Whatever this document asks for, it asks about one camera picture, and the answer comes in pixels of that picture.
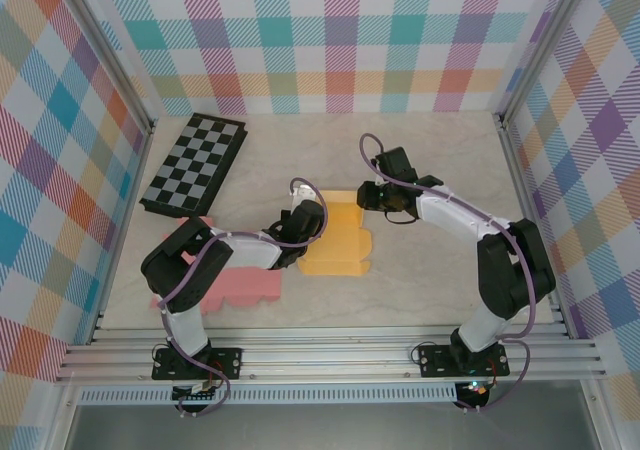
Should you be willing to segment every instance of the pink foam puzzle piece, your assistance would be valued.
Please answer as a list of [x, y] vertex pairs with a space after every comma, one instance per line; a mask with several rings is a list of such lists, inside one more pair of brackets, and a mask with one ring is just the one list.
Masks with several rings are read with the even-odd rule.
[[[201, 218], [207, 225], [213, 226], [210, 217]], [[182, 225], [185, 221], [186, 218], [181, 218], [178, 223]], [[183, 253], [182, 258], [187, 263], [195, 260], [195, 257], [188, 253]], [[257, 305], [262, 299], [273, 302], [280, 298], [281, 290], [282, 270], [265, 270], [257, 267], [227, 268], [220, 272], [200, 301], [200, 311], [203, 315], [208, 312], [217, 312], [222, 308], [223, 301], [235, 307]], [[157, 306], [155, 297], [151, 306]]]

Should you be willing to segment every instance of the checkerboard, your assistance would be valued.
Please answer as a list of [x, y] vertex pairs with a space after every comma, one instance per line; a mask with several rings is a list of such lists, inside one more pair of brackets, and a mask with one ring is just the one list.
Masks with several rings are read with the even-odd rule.
[[140, 203], [169, 217], [206, 215], [246, 135], [242, 122], [194, 113]]

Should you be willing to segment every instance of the beige table surface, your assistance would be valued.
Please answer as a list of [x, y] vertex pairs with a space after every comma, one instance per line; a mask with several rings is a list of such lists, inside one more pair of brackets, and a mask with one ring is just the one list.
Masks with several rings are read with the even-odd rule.
[[[358, 139], [377, 134], [386, 148], [403, 146], [420, 176], [432, 174], [478, 207], [521, 218], [492, 117], [486, 112], [254, 115], [248, 136], [209, 215], [225, 230], [258, 230], [288, 208], [289, 180], [303, 176], [320, 189], [355, 190], [374, 175], [362, 162]], [[160, 120], [138, 198], [187, 122]], [[373, 155], [376, 148], [368, 147]], [[136, 204], [102, 322], [103, 328], [161, 328], [152, 293], [140, 273], [144, 257], [177, 227], [175, 220]], [[417, 222], [392, 225], [367, 212], [373, 234], [371, 270], [362, 277], [304, 276], [284, 271], [282, 296], [254, 307], [227, 304], [205, 316], [207, 327], [448, 325], [468, 319], [480, 303], [475, 247]], [[552, 321], [547, 300], [537, 322]]]

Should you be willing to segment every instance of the purple cable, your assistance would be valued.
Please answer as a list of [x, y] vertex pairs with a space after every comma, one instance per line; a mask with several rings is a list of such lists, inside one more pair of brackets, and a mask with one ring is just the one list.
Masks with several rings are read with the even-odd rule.
[[[411, 183], [403, 182], [401, 180], [397, 180], [395, 178], [391, 178], [388, 175], [385, 175], [384, 173], [382, 173], [380, 170], [378, 170], [378, 168], [376, 168], [376, 166], [373, 163], [371, 163], [371, 161], [367, 157], [366, 152], [364, 151], [364, 141], [367, 138], [371, 138], [372, 140], [374, 140], [378, 144], [378, 146], [380, 147], [380, 153], [384, 152], [384, 145], [382, 144], [382, 141], [378, 137], [376, 137], [375, 135], [373, 135], [371, 133], [364, 133], [360, 137], [360, 155], [362, 155], [362, 159], [366, 162], [366, 164], [369, 166], [369, 168], [371, 168], [371, 170], [374, 171], [374, 173], [376, 175], [379, 175], [384, 180], [386, 180], [388, 182], [391, 182], [391, 183], [394, 183], [394, 184], [396, 184], [396, 185], [398, 185], [400, 187], [410, 188], [412, 190], [418, 189], [418, 190], [422, 190], [424, 193], [427, 193], [427, 194], [430, 194], [430, 195], [435, 195], [435, 196], [440, 197], [440, 198], [445, 198], [448, 201], [453, 202], [454, 204], [456, 204], [456, 205], [464, 208], [465, 210], [468, 210], [469, 212], [473, 213], [474, 215], [480, 217], [482, 220], [487, 222], [489, 225], [491, 225], [492, 227], [497, 229], [507, 239], [509, 244], [515, 250], [516, 255], [518, 256], [518, 259], [520, 260], [520, 264], [522, 265], [522, 271], [524, 273], [524, 278], [525, 278], [525, 281], [527, 282], [527, 291], [529, 293], [529, 321], [527, 322], [527, 325], [524, 328], [524, 330], [522, 330], [522, 332], [517, 333], [517, 334], [505, 333], [503, 335], [498, 335], [497, 338], [498, 338], [498, 340], [502, 340], [505, 343], [517, 343], [519, 345], [522, 345], [524, 347], [524, 349], [525, 349], [525, 352], [526, 352], [527, 356], [526, 356], [526, 359], [525, 359], [524, 368], [522, 369], [522, 372], [520, 373], [520, 376], [515, 381], [515, 383], [511, 387], [511, 389], [509, 389], [509, 391], [507, 393], [505, 393], [501, 398], [499, 398], [498, 400], [496, 400], [494, 402], [491, 402], [488, 405], [485, 405], [485, 407], [484, 407], [485, 409], [493, 408], [496, 405], [498, 405], [500, 402], [504, 401], [505, 398], [509, 394], [513, 393], [513, 390], [516, 389], [520, 385], [522, 380], [524, 380], [524, 377], [527, 374], [527, 371], [529, 370], [529, 363], [531, 362], [531, 350], [530, 350], [529, 346], [525, 342], [523, 342], [521, 340], [514, 340], [514, 339], [523, 338], [523, 337], [527, 336], [529, 334], [529, 332], [531, 332], [531, 329], [533, 328], [533, 325], [534, 325], [535, 319], [536, 319], [536, 293], [535, 293], [535, 287], [533, 286], [533, 277], [531, 276], [531, 269], [529, 268], [529, 264], [527, 263], [527, 260], [526, 260], [526, 258], [524, 256], [524, 253], [522, 252], [522, 249], [518, 245], [518, 242], [513, 237], [513, 235], [511, 235], [509, 232], [507, 232], [507, 230], [502, 225], [500, 225], [498, 222], [494, 221], [493, 218], [490, 215], [487, 215], [484, 212], [478, 210], [477, 208], [475, 208], [474, 206], [468, 204], [464, 200], [460, 200], [459, 198], [457, 198], [457, 197], [455, 197], [453, 195], [450, 195], [448, 193], [441, 192], [440, 190], [436, 190], [436, 189], [429, 188], [429, 187], [423, 187], [422, 185], [414, 185], [414, 184], [411, 184]], [[460, 403], [463, 407], [472, 408], [470, 405], [467, 405], [464, 402], [458, 402], [458, 403]]]
[[182, 412], [182, 415], [187, 415], [188, 414], [188, 415], [191, 415], [192, 417], [195, 418], [195, 417], [206, 415], [206, 414], [211, 413], [211, 412], [217, 410], [218, 408], [220, 408], [222, 406], [222, 404], [229, 398], [229, 395], [230, 395], [230, 392], [231, 392], [231, 382], [229, 381], [229, 379], [227, 378], [227, 376], [224, 373], [220, 372], [219, 370], [216, 370], [213, 367], [210, 367], [209, 365], [206, 365], [206, 364], [204, 364], [202, 362], [197, 361], [195, 358], [192, 358], [189, 354], [187, 354], [187, 352], [185, 352], [182, 349], [182, 347], [180, 347], [180, 345], [178, 345], [178, 342], [176, 342], [175, 338], [173, 338], [173, 333], [171, 332], [171, 328], [169, 327], [169, 322], [168, 322], [168, 319], [167, 319], [167, 316], [166, 316], [167, 303], [169, 303], [171, 300], [173, 300], [182, 291], [182, 289], [186, 286], [186, 284], [189, 282], [189, 280], [193, 276], [194, 272], [198, 268], [198, 265], [200, 265], [200, 262], [204, 258], [204, 256], [207, 253], [207, 251], [211, 248], [211, 246], [215, 242], [217, 242], [218, 240], [220, 240], [222, 238], [230, 237], [232, 235], [237, 235], [237, 236], [242, 236], [242, 237], [250, 237], [250, 238], [255, 238], [257, 240], [263, 240], [265, 242], [271, 243], [271, 244], [276, 245], [278, 247], [285, 247], [285, 248], [306, 247], [307, 245], [310, 245], [313, 242], [315, 242], [317, 239], [319, 239], [322, 236], [322, 234], [324, 233], [324, 231], [327, 229], [327, 223], [329, 221], [329, 211], [327, 209], [327, 203], [325, 202], [324, 197], [322, 196], [322, 194], [320, 193], [318, 188], [315, 185], [313, 185], [311, 182], [309, 182], [308, 180], [306, 180], [306, 179], [304, 179], [302, 177], [294, 177], [291, 180], [291, 182], [289, 183], [289, 190], [292, 193], [293, 193], [293, 185], [294, 185], [295, 182], [302, 182], [305, 185], [309, 186], [315, 192], [316, 196], [318, 197], [318, 200], [320, 200], [320, 204], [322, 205], [322, 210], [323, 210], [323, 213], [324, 213], [324, 220], [322, 222], [322, 227], [320, 227], [320, 231], [318, 233], [316, 233], [315, 236], [311, 237], [309, 240], [307, 240], [306, 242], [302, 242], [302, 243], [284, 243], [284, 242], [276, 242], [272, 238], [264, 237], [262, 235], [258, 235], [257, 233], [252, 233], [252, 232], [224, 232], [224, 233], [220, 233], [218, 235], [215, 235], [213, 238], [211, 238], [209, 241], [207, 241], [207, 243], [205, 243], [204, 246], [202, 247], [202, 249], [198, 252], [198, 255], [196, 256], [196, 259], [189, 266], [189, 270], [187, 271], [185, 276], [182, 278], [180, 283], [176, 286], [176, 288], [174, 288], [169, 293], [169, 295], [167, 295], [165, 298], [163, 298], [162, 300], [160, 300], [158, 302], [158, 307], [160, 308], [160, 310], [162, 312], [162, 325], [164, 326], [164, 329], [167, 332], [167, 335], [169, 337], [169, 341], [171, 342], [173, 347], [176, 349], [176, 351], [180, 354], [180, 356], [182, 356], [182, 358], [184, 358], [188, 362], [192, 363], [193, 365], [195, 365], [197, 367], [200, 367], [203, 370], [206, 370], [206, 371], [212, 373], [213, 375], [217, 376], [218, 378], [220, 378], [226, 384], [226, 387], [227, 387], [226, 390], [225, 390], [224, 396], [222, 397], [222, 399], [219, 402], [214, 403], [213, 405], [209, 405], [207, 408], [205, 408], [204, 410], [202, 410], [202, 411], [200, 411], [198, 413], [186, 412], [182, 408], [182, 402], [184, 401], [184, 398], [181, 398], [178, 401], [178, 409]]

